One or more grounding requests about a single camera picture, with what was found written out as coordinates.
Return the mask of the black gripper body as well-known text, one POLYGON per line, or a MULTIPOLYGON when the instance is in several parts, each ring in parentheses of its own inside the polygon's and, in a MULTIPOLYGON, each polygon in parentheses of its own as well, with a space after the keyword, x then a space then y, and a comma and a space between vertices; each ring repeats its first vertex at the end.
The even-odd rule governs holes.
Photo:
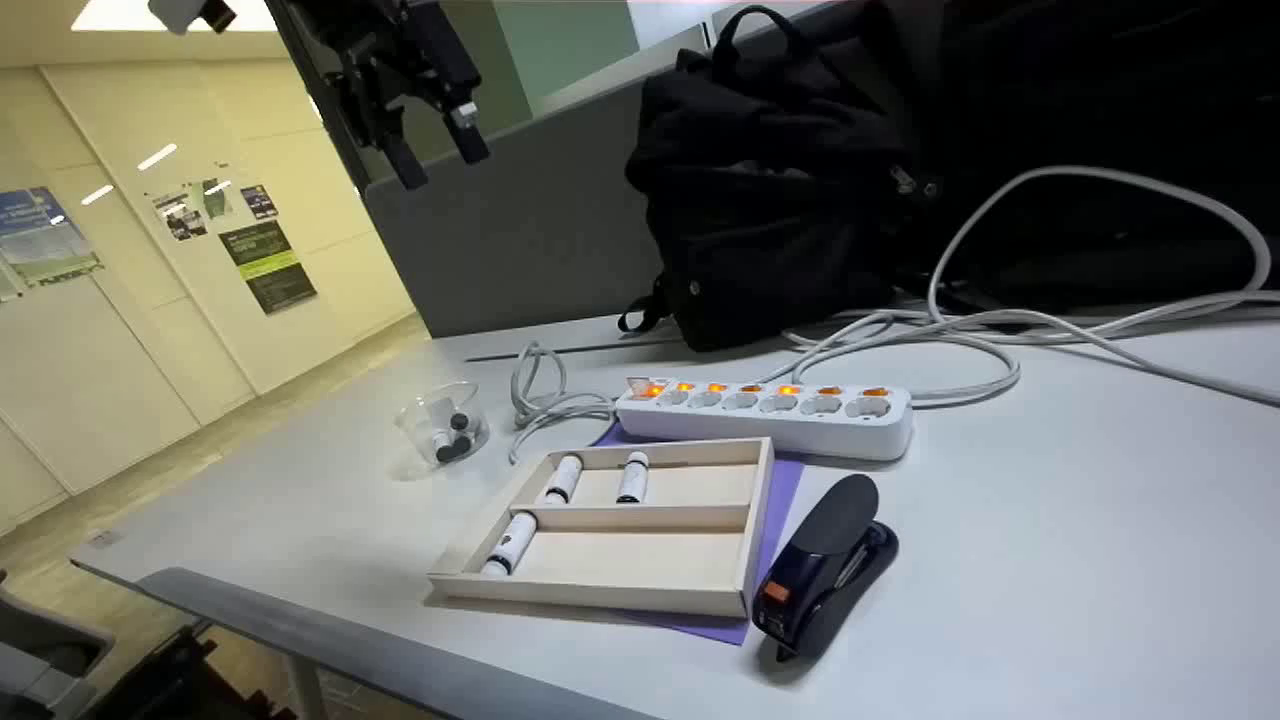
POLYGON ((481 73, 441 0, 360 0, 360 12, 347 62, 376 132, 402 132, 402 97, 433 103, 444 128, 451 108, 475 103, 481 73))

